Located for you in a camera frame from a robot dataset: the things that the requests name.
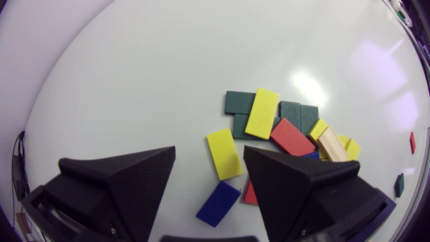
small red block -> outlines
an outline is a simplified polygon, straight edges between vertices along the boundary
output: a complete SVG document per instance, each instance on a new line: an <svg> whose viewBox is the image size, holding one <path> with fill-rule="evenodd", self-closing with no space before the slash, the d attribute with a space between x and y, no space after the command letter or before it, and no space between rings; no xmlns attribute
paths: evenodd
<svg viewBox="0 0 430 242"><path fill-rule="evenodd" d="M243 201L246 203L258 205L257 197L255 196L254 187L252 186L251 181L249 181L248 189L246 190L245 197L243 198Z"/></svg>
<svg viewBox="0 0 430 242"><path fill-rule="evenodd" d="M315 149L315 146L285 118L279 121L270 138L283 150L295 156L310 154Z"/></svg>
<svg viewBox="0 0 430 242"><path fill-rule="evenodd" d="M411 132L411 137L409 138L409 141L411 142L412 154L414 154L415 153L415 137L414 137L414 132Z"/></svg>

small green block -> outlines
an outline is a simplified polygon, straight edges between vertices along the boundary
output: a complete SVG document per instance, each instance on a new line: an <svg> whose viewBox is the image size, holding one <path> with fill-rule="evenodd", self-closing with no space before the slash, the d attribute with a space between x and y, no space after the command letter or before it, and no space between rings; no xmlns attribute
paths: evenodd
<svg viewBox="0 0 430 242"><path fill-rule="evenodd" d="M278 125L279 121L281 121L281 118L275 117L275 120L273 121L272 131L275 129L275 127Z"/></svg>
<svg viewBox="0 0 430 242"><path fill-rule="evenodd" d="M244 140L264 140L258 137L245 133L246 124L248 123L249 115L246 114L235 114L233 124L233 138L244 139ZM281 119L276 117L273 121L272 130L276 127Z"/></svg>
<svg viewBox="0 0 430 242"><path fill-rule="evenodd" d="M397 176L396 183L394 184L394 189L396 191L397 198L399 198L402 195L404 188L405 188L405 181L402 173Z"/></svg>
<svg viewBox="0 0 430 242"><path fill-rule="evenodd" d="M296 129L301 129L300 103L298 102L279 102L279 117L286 118Z"/></svg>
<svg viewBox="0 0 430 242"><path fill-rule="evenodd" d="M255 93L227 91L225 94L225 114L250 114Z"/></svg>
<svg viewBox="0 0 430 242"><path fill-rule="evenodd" d="M300 131L303 135L307 136L313 125L319 118L318 107L302 105L300 110L301 128Z"/></svg>

white table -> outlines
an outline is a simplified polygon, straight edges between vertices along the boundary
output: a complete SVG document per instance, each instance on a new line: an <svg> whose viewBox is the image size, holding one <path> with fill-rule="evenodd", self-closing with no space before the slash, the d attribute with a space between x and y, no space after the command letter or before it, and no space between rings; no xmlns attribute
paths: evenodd
<svg viewBox="0 0 430 242"><path fill-rule="evenodd" d="M388 241L417 186L430 99L413 45L378 0L115 1L73 41L37 98L26 129L31 189L59 173L62 157L175 145L150 241L165 234L267 241L257 206L237 202L216 228L195 218L219 182L206 135L233 127L225 92L257 87L319 106L337 134L362 147L360 177L390 198L405 174L396 209L373 237ZM235 144L244 168L244 144L279 150ZM227 183L244 191L247 180L245 169Z"/></svg>

pile of blocks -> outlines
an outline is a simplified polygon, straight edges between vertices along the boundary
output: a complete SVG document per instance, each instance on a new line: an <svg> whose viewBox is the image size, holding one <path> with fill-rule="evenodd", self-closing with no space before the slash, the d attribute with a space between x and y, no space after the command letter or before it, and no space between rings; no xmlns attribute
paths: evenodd
<svg viewBox="0 0 430 242"><path fill-rule="evenodd" d="M234 115L233 132L224 129L207 136L220 183L197 213L199 219L217 226L240 196L239 190L223 182L243 174L233 138L271 139L288 154L323 161L358 159L361 148L355 140L337 136L319 118L318 107L278 99L279 94L261 88L256 93L227 91L224 112ZM251 182L244 202L257 205Z"/></svg>

